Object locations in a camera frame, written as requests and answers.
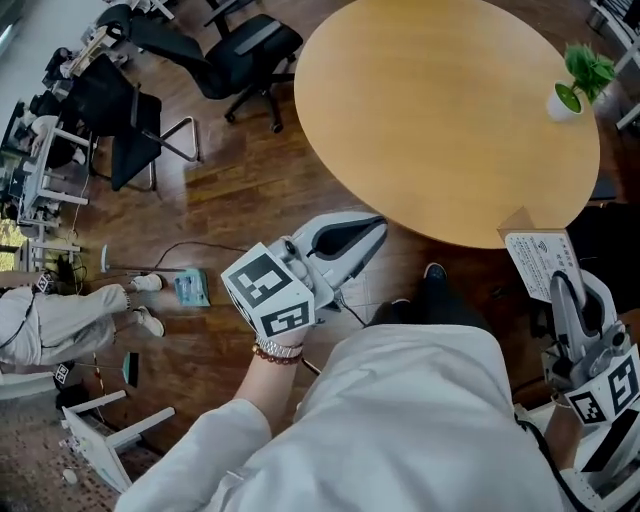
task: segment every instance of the cable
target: cable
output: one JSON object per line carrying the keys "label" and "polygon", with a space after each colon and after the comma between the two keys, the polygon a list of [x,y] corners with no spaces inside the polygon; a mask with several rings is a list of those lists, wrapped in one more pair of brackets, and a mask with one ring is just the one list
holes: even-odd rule
{"label": "cable", "polygon": [[562,475],[560,474],[560,470],[558,469],[558,466],[556,466],[556,463],[554,462],[553,457],[551,455],[551,451],[549,450],[549,445],[547,444],[547,441],[545,440],[540,430],[538,430],[538,427],[536,427],[530,421],[519,420],[518,418],[516,418],[516,423],[520,425],[523,428],[523,430],[529,430],[533,434],[533,437],[536,438],[536,441],[538,442],[538,448],[542,452],[542,455],[544,456],[544,458],[547,459],[547,463],[551,468],[551,472],[553,473],[553,476],[558,482],[558,485],[560,485],[560,487],[566,494],[568,500],[571,502],[571,505],[573,505],[573,507],[578,512],[592,512],[591,509],[587,508],[578,499],[578,497],[571,490],[571,487],[569,487],[569,484],[567,484],[566,480],[562,478]]}
{"label": "cable", "polygon": [[544,381],[544,375],[540,375],[539,377],[536,377],[535,379],[531,379],[528,380],[527,382],[524,382],[522,384],[520,384],[519,386],[516,386],[515,388],[513,388],[511,390],[511,396],[516,396],[516,393],[518,393],[518,391],[522,391],[524,388],[528,388],[529,386],[533,386],[534,384],[537,384],[538,382]]}
{"label": "cable", "polygon": [[362,325],[362,327],[366,327],[366,325],[367,325],[367,324],[366,324],[366,323],[364,323],[364,321],[362,320],[362,318],[360,318],[360,317],[358,316],[358,313],[356,313],[353,309],[351,309],[349,306],[347,306],[347,303],[344,301],[344,297],[340,296],[340,297],[338,298],[338,302],[339,302],[340,304],[342,304],[342,305],[344,306],[344,308],[345,308],[349,313],[351,313],[353,316],[355,316],[355,317],[356,317],[356,320],[358,320],[358,322],[360,322],[360,324]]}
{"label": "cable", "polygon": [[78,267],[77,269],[76,268],[73,269],[73,284],[75,285],[75,288],[76,288],[76,295],[80,295],[80,292],[82,291],[82,287],[84,286],[84,280],[80,280],[80,288],[78,288],[78,277],[76,276],[76,270],[79,270],[84,267],[86,271],[87,267],[84,266],[82,262],[82,257],[79,254],[76,254],[75,257],[80,260],[80,267]]}
{"label": "cable", "polygon": [[[87,179],[84,182],[84,187],[82,187],[82,192],[80,192],[80,197],[84,197],[84,192],[87,190],[87,185],[89,184],[89,178],[91,177],[91,173],[87,172]],[[76,222],[78,220],[78,212],[80,211],[80,204],[76,207],[76,214],[73,216],[73,224],[71,224],[71,229],[67,232],[67,237],[65,238],[66,242],[69,243],[69,237],[71,233],[75,233],[76,240],[78,239],[78,232],[76,231]]]}
{"label": "cable", "polygon": [[315,374],[316,376],[320,375],[320,369],[313,363],[307,361],[304,357],[302,358],[302,364],[305,365],[311,373]]}
{"label": "cable", "polygon": [[247,249],[240,249],[238,247],[230,247],[228,245],[223,245],[223,244],[212,244],[209,242],[195,242],[195,241],[187,241],[187,242],[178,242],[173,244],[171,247],[169,247],[166,251],[164,251],[162,253],[162,256],[160,256],[160,259],[158,260],[158,263],[156,263],[153,268],[158,268],[160,266],[160,264],[164,261],[164,258],[167,254],[169,254],[173,249],[175,249],[176,247],[179,247],[180,245],[187,245],[187,244],[192,244],[192,245],[204,245],[205,247],[214,247],[216,249],[226,249],[227,251],[236,251],[236,252],[242,252],[245,253],[247,252]]}

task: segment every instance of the chair leg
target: chair leg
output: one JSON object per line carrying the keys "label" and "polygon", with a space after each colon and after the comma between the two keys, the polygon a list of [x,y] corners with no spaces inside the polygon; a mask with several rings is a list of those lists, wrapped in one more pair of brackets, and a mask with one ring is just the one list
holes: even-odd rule
{"label": "chair leg", "polygon": [[240,93],[240,95],[234,100],[229,109],[224,113],[224,118],[229,123],[233,123],[236,120],[236,116],[233,113],[238,110],[238,108],[247,102],[251,96],[257,94],[260,91],[257,85],[250,85],[244,91]]}
{"label": "chair leg", "polygon": [[156,176],[156,161],[154,160],[149,164],[149,185],[147,187],[139,187],[137,185],[132,185],[131,183],[127,183],[125,187],[132,190],[137,190],[138,192],[154,192],[158,188],[158,178]]}
{"label": "chair leg", "polygon": [[283,84],[285,82],[293,82],[296,78],[295,73],[279,73],[271,75],[272,84]]}
{"label": "chair leg", "polygon": [[282,131],[282,118],[280,117],[280,109],[278,108],[278,103],[272,96],[269,89],[261,90],[260,96],[262,96],[267,102],[267,108],[269,109],[269,114],[271,115],[271,131],[273,133],[280,133]]}
{"label": "chair leg", "polygon": [[[180,131],[182,128],[184,128],[188,124],[191,124],[191,139],[193,141],[193,155],[191,156],[187,155],[183,151],[179,150],[178,148],[176,148],[175,146],[167,142],[167,139],[169,137],[174,135],[176,132]],[[172,153],[175,153],[176,155],[186,160],[187,162],[198,162],[200,160],[200,140],[198,137],[198,123],[191,116],[185,117],[178,124],[169,128],[169,130],[163,133],[160,137],[148,131],[143,131],[142,133],[146,137],[149,137],[150,139],[155,140],[158,144],[167,148],[169,151],[171,151]]]}

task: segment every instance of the watch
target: watch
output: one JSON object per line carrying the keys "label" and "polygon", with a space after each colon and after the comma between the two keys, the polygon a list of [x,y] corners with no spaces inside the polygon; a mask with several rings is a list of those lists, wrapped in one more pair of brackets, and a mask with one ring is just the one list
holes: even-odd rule
{"label": "watch", "polygon": [[256,345],[262,352],[276,359],[294,359],[302,354],[302,344],[294,347],[284,347],[278,345],[275,341],[256,337]]}

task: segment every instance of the white sneaker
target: white sneaker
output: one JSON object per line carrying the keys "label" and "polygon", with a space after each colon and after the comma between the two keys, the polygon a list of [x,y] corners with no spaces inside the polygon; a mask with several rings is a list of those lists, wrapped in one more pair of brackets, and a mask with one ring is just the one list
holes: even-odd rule
{"label": "white sneaker", "polygon": [[76,152],[73,154],[73,161],[77,164],[84,165],[87,161],[87,155],[84,154],[80,148],[76,149]]}
{"label": "white sneaker", "polygon": [[151,334],[158,338],[162,338],[164,336],[164,325],[162,325],[162,322],[154,317],[147,308],[140,306],[139,308],[134,309],[133,312],[137,313],[138,323]]}
{"label": "white sneaker", "polygon": [[134,277],[131,284],[138,292],[159,292],[162,290],[162,279],[158,274]]}

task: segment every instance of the beaded bracelet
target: beaded bracelet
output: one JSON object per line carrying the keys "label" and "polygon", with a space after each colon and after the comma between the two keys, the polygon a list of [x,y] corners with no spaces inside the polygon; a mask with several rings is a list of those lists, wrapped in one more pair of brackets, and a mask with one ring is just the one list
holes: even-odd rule
{"label": "beaded bracelet", "polygon": [[265,361],[269,361],[270,363],[283,364],[283,365],[298,364],[300,359],[302,359],[302,352],[300,352],[295,357],[273,357],[267,354],[264,350],[262,350],[260,348],[260,345],[258,345],[257,343],[254,343],[253,348],[251,350],[255,355],[257,355],[258,357],[261,357]]}

